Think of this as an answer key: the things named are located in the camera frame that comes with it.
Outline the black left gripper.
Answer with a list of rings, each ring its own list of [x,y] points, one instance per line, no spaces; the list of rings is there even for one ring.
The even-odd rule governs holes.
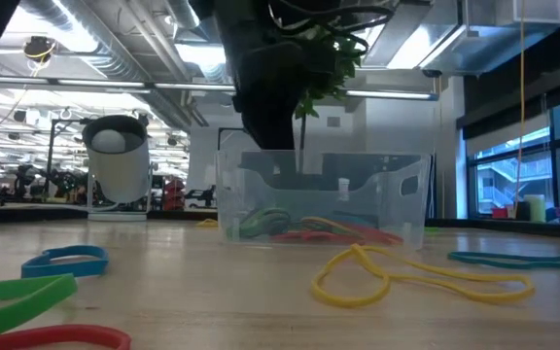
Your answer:
[[[243,128],[261,149],[293,149],[292,117],[303,92],[300,45],[278,28],[225,28],[221,39]],[[270,129],[259,104],[265,101],[270,103]]]

